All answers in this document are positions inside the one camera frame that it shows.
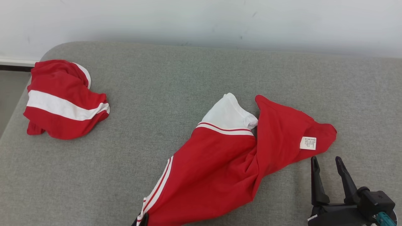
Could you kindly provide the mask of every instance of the folded red garment with white stripe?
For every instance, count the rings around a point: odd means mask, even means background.
[[[336,138],[330,124],[255,98],[257,120],[226,94],[168,164],[137,217],[137,226],[179,226],[215,218],[252,201],[264,176],[325,152]],[[251,129],[257,126],[258,140]]]
[[[74,139],[109,116],[106,94],[89,90],[91,78],[81,65],[65,60],[37,62],[31,74],[24,112],[29,135],[46,131],[53,138]]]

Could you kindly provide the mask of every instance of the white clothing tag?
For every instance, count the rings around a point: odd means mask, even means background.
[[[300,149],[315,150],[317,138],[315,137],[302,137],[300,142]]]

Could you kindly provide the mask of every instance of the wide white stripe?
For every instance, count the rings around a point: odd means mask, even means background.
[[[172,162],[173,162],[173,156],[170,158],[170,161],[168,160],[168,164],[166,165],[165,170],[162,173],[162,176],[159,178],[159,181],[156,184],[156,186],[154,187],[154,189],[152,190],[151,194],[146,197],[147,201],[144,202],[144,204],[142,206],[141,214],[137,217],[137,220],[140,221],[140,222],[137,221],[137,226],[141,223],[141,220],[144,217],[144,214],[152,208],[152,206],[156,203],[160,194],[162,193],[163,188],[166,185],[166,181],[169,178],[170,171],[172,169]]]
[[[109,113],[108,103],[100,103],[97,108],[87,110],[65,99],[53,96],[45,92],[31,90],[28,95],[29,100],[27,103],[27,107],[36,107],[52,114],[60,115],[77,121],[92,119],[97,113],[104,110]]]
[[[199,128],[199,127],[208,128],[208,129],[216,131],[216,132],[218,132],[220,134],[225,134],[225,135],[250,135],[250,136],[254,136],[252,134],[252,132],[249,131],[249,130],[224,131],[224,130],[218,129],[218,128],[214,127],[214,126],[207,125],[207,124],[199,124],[196,128]]]
[[[85,69],[83,66],[77,64],[77,63],[73,63],[75,65],[78,66],[79,69],[81,69],[81,71],[85,74],[86,79],[88,80],[88,89],[91,87],[91,76],[89,75],[89,72],[87,69]]]

